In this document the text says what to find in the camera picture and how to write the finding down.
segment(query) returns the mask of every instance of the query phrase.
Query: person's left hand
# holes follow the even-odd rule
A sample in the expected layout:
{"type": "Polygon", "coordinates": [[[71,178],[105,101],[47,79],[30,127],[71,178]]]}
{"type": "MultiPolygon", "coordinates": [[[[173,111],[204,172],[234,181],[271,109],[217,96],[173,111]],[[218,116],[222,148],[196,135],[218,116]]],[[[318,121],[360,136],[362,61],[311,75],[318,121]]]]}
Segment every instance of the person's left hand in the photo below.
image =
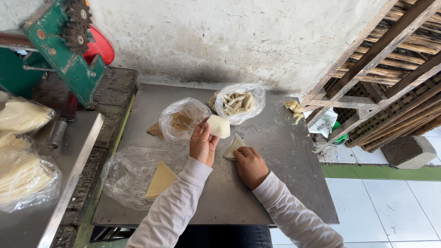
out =
{"type": "Polygon", "coordinates": [[[208,118],[196,126],[190,137],[190,157],[211,167],[214,162],[214,149],[220,138],[210,134],[208,118]]]}

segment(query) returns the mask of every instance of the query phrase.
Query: white long-sleeve shirt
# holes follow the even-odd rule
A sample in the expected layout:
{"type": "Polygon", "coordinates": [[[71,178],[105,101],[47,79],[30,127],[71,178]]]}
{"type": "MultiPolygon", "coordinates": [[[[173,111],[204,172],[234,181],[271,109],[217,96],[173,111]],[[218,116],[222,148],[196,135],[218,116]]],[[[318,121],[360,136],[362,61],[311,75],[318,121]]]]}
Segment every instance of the white long-sleeve shirt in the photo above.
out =
{"type": "MultiPolygon", "coordinates": [[[[175,182],[155,199],[126,248],[174,247],[196,211],[212,170],[189,157],[175,182]]],[[[307,209],[273,172],[252,192],[298,248],[344,247],[342,236],[307,209]]]]}

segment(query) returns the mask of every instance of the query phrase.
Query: green bucket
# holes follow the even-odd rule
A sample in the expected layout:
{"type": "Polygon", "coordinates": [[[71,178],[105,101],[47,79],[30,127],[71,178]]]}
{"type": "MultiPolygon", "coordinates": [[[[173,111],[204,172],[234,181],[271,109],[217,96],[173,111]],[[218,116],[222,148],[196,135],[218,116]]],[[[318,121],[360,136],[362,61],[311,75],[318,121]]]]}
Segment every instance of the green bucket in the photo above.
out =
{"type": "MultiPolygon", "coordinates": [[[[340,123],[338,123],[336,121],[334,126],[332,127],[332,131],[336,130],[339,126],[340,126],[340,123]]],[[[342,145],[346,142],[347,138],[348,138],[348,134],[345,134],[342,137],[340,137],[339,139],[337,139],[336,141],[334,141],[334,143],[332,143],[331,145],[334,145],[334,146],[342,145]]]]}

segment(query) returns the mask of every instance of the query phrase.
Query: metal gear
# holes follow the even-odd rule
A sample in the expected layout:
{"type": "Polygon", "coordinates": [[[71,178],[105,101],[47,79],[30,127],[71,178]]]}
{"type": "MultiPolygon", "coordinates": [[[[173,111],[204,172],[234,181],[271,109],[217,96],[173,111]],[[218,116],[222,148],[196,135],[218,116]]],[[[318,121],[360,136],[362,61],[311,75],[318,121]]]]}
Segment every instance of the metal gear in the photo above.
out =
{"type": "Polygon", "coordinates": [[[66,5],[66,13],[71,23],[80,24],[84,31],[88,32],[92,23],[92,20],[90,20],[92,15],[89,13],[90,8],[86,5],[85,0],[68,0],[66,5]]]}
{"type": "Polygon", "coordinates": [[[86,53],[86,49],[89,49],[87,43],[90,42],[87,33],[84,32],[83,27],[78,23],[68,23],[64,28],[63,38],[67,40],[66,46],[71,48],[71,52],[82,55],[86,53]]]}

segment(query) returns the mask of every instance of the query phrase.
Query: green tile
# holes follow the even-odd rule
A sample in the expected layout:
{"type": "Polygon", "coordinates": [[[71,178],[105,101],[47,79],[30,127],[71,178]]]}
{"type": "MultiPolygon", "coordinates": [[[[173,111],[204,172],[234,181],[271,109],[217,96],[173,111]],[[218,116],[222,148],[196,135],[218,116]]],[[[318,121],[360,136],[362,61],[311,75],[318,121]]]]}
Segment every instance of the green tile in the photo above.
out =
{"type": "Polygon", "coordinates": [[[376,168],[387,177],[387,179],[413,180],[413,178],[403,170],[389,166],[376,166],[376,168]]]}
{"type": "Polygon", "coordinates": [[[424,168],[404,169],[403,171],[407,173],[409,176],[411,176],[412,179],[414,180],[435,181],[437,179],[436,176],[432,175],[429,171],[425,170],[424,168]]]}
{"type": "Polygon", "coordinates": [[[350,165],[349,166],[360,178],[366,179],[387,179],[383,173],[381,173],[373,165],[350,165]]]}
{"type": "Polygon", "coordinates": [[[423,167],[430,174],[434,175],[437,181],[441,181],[441,167],[423,167]]]}
{"type": "Polygon", "coordinates": [[[323,175],[325,177],[330,177],[329,174],[326,172],[325,168],[323,168],[323,166],[321,166],[321,171],[323,171],[323,175]]]}
{"type": "Polygon", "coordinates": [[[359,178],[347,165],[322,165],[330,177],[335,178],[359,178]]]}

